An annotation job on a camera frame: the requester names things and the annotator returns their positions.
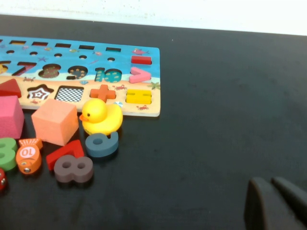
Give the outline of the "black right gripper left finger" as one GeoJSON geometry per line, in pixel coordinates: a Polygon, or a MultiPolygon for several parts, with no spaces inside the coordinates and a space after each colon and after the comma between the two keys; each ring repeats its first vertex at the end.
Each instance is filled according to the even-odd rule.
{"type": "Polygon", "coordinates": [[[247,230],[301,230],[303,222],[273,184],[254,177],[248,182],[244,209],[247,230]]]}

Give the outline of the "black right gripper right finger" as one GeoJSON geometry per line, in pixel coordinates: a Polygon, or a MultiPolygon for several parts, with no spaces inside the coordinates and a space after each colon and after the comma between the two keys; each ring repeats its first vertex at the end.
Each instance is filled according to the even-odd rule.
{"type": "Polygon", "coordinates": [[[297,218],[307,226],[307,192],[283,177],[273,177],[271,182],[297,218]]]}

